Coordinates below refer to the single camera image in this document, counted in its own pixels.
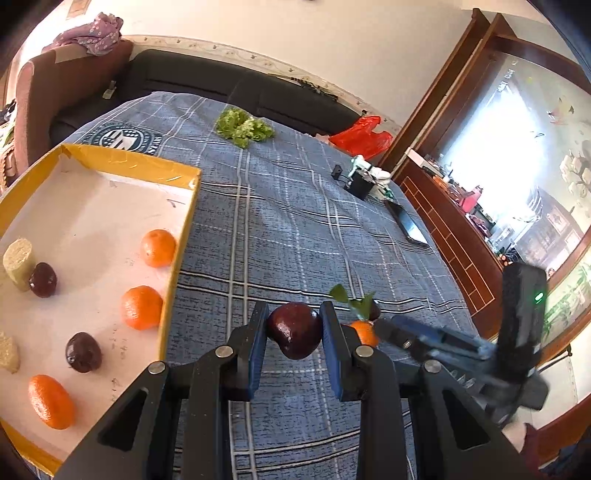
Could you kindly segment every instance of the brown armchair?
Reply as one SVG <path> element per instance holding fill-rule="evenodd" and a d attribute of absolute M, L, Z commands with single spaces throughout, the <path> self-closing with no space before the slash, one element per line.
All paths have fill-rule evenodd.
<path fill-rule="evenodd" d="M 57 113 L 106 89 L 128 62 L 133 44 L 121 40 L 102 57 L 77 44 L 57 47 L 25 63 L 17 80 L 14 156 L 21 175 L 51 147 L 49 129 Z"/>

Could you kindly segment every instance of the red date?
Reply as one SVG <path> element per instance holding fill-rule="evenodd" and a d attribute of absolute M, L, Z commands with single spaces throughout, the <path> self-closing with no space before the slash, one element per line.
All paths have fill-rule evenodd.
<path fill-rule="evenodd" d="M 85 374 L 101 366 L 103 353 L 92 335 L 79 332 L 66 345 L 66 361 L 74 370 Z"/>
<path fill-rule="evenodd" d="M 29 278 L 29 286 L 31 287 L 31 291 L 38 297 L 42 299 L 51 297 L 57 288 L 56 272 L 50 264 L 45 262 L 38 263 Z"/>

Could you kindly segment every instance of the sofa cushion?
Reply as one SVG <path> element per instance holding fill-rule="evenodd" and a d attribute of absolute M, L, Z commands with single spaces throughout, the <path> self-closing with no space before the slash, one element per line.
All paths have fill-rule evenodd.
<path fill-rule="evenodd" d="M 104 99 L 103 92 L 101 91 L 81 100 L 71 107 L 64 108 L 53 118 L 49 127 L 51 147 L 53 148 L 59 145 L 80 127 L 110 112 L 120 104 L 121 101 L 116 96 L 109 100 Z"/>
<path fill-rule="evenodd" d="M 97 92 L 59 112 L 50 127 L 52 146 L 123 102 L 152 92 L 193 93 L 239 106 L 302 133 L 333 135 L 359 115 L 327 96 L 239 65 L 162 50 L 144 50 L 117 77 L 111 100 Z"/>
<path fill-rule="evenodd" d="M 118 82 L 118 95 L 126 102 L 152 92 L 193 93 L 227 102 L 245 71 L 222 61 L 145 50 L 128 64 Z"/>
<path fill-rule="evenodd" d="M 337 134 L 359 118 L 328 96 L 252 70 L 236 85 L 228 103 L 312 136 Z"/>

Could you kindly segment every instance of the blue plaid bedsheet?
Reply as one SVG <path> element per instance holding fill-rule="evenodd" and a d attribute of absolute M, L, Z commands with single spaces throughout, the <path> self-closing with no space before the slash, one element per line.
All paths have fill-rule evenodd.
<path fill-rule="evenodd" d="M 409 244 L 385 208 L 343 190 L 330 172 L 343 153 L 268 121 L 275 135 L 241 150 L 214 133 L 225 104 L 157 92 L 130 101 L 67 142 L 156 155 L 202 169 L 202 186 L 178 279 L 167 361 L 183 364 L 223 344 L 254 302 L 313 307 L 342 283 L 376 291 L 384 315 L 406 313 L 433 326 L 476 334 L 460 291 L 420 217 L 391 184 L 431 248 Z M 339 319 L 355 319 L 337 306 Z M 380 345 L 393 360 L 403 351 Z M 230 405 L 235 479 L 355 478 L 360 408 L 332 394 L 322 345 L 291 361 L 268 342 L 251 403 Z M 410 416 L 406 415 L 407 425 Z M 407 443 L 412 445 L 411 429 Z M 177 453 L 182 452 L 179 428 Z M 414 451 L 408 449 L 409 478 Z M 175 470 L 180 473 L 180 456 Z"/>

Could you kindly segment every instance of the red plastic bag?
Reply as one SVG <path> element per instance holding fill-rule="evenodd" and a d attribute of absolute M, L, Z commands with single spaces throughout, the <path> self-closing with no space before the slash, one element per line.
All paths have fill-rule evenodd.
<path fill-rule="evenodd" d="M 329 140 L 351 156 L 363 155 L 368 160 L 386 151 L 394 141 L 388 132 L 372 132 L 381 121 L 377 115 L 363 116 L 344 132 L 329 137 Z"/>

